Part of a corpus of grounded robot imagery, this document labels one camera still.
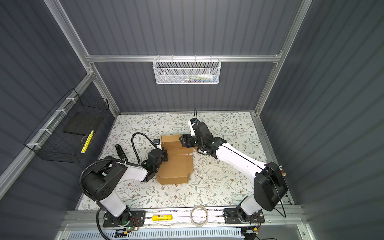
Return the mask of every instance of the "yellow marker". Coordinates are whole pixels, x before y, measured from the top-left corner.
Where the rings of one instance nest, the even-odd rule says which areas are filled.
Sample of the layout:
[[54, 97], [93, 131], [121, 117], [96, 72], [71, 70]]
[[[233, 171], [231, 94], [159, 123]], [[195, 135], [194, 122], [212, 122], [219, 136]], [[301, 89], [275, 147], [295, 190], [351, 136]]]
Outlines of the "yellow marker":
[[153, 215], [152, 221], [172, 220], [172, 215]]
[[89, 136], [88, 136], [88, 138], [87, 138], [87, 141], [85, 142], [84, 147], [83, 147], [83, 149], [81, 150], [81, 153], [85, 153], [85, 151], [87, 151], [88, 145], [89, 145], [89, 143], [91, 142], [92, 137], [93, 137], [93, 130], [92, 130], [92, 132], [89, 134]]

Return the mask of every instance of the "cardboard box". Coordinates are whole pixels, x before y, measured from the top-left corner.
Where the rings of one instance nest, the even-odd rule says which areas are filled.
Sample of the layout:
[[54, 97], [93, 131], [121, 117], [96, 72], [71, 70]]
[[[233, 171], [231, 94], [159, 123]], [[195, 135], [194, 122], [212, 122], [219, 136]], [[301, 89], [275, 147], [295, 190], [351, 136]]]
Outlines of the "cardboard box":
[[181, 135], [169, 135], [161, 137], [161, 147], [167, 150], [168, 161], [163, 162], [157, 172], [157, 180], [160, 184], [187, 183], [189, 175], [193, 173], [194, 147], [183, 147], [179, 140]]

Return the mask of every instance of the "gray wall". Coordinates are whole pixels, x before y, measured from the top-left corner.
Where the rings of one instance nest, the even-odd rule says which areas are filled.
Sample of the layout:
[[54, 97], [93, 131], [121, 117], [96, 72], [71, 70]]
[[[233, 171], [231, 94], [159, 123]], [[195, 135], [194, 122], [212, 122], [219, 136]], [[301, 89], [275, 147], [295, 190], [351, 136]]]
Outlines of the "gray wall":
[[261, 118], [317, 239], [382, 239], [384, 1], [314, 1]]
[[86, 71], [41, 1], [0, 1], [0, 36], [2, 173]]
[[[0, 1], [0, 173], [23, 141], [86, 72], [42, 1]], [[91, 84], [85, 95], [100, 97]], [[81, 164], [35, 156], [0, 200], [0, 239], [53, 239], [81, 195], [78, 176], [97, 159], [114, 117], [104, 119]]]
[[[90, 55], [273, 55], [299, 0], [61, 1]], [[220, 83], [158, 85], [148, 63], [97, 63], [121, 112], [252, 110], [272, 63], [223, 63]]]
[[151, 63], [96, 63], [121, 112], [254, 110], [273, 63], [222, 63], [218, 84], [157, 84]]

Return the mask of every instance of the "white mesh basket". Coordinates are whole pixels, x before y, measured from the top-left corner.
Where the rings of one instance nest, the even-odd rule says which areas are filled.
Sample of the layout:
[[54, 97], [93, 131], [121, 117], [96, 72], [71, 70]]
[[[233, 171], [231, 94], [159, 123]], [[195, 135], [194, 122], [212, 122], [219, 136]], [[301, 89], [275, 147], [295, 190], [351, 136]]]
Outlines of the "white mesh basket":
[[216, 84], [219, 82], [220, 59], [212, 61], [153, 60], [158, 84]]

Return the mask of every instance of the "floral tablecloth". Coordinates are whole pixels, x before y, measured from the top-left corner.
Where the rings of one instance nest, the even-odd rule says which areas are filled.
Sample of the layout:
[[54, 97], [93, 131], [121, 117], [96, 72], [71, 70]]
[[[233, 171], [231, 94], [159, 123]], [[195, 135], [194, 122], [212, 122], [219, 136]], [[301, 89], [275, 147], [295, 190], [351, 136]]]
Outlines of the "floral tablecloth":
[[[162, 135], [189, 133], [188, 121], [193, 114], [132, 114], [119, 115], [108, 137], [102, 157], [118, 157], [115, 144], [120, 144], [130, 162], [137, 162], [131, 146], [131, 136], [143, 132], [151, 139]], [[250, 113], [199, 113], [198, 118], [207, 124], [213, 136], [226, 139], [236, 149], [252, 158], [266, 162]], [[140, 135], [135, 137], [135, 147], [141, 158], [153, 147]], [[161, 185], [154, 177], [143, 183], [121, 180], [116, 191], [133, 209], [156, 207], [193, 207], [237, 205], [253, 192], [253, 183], [242, 173], [225, 162], [210, 156], [193, 153], [194, 172], [186, 184]], [[83, 196], [78, 210], [98, 209], [88, 197]]]

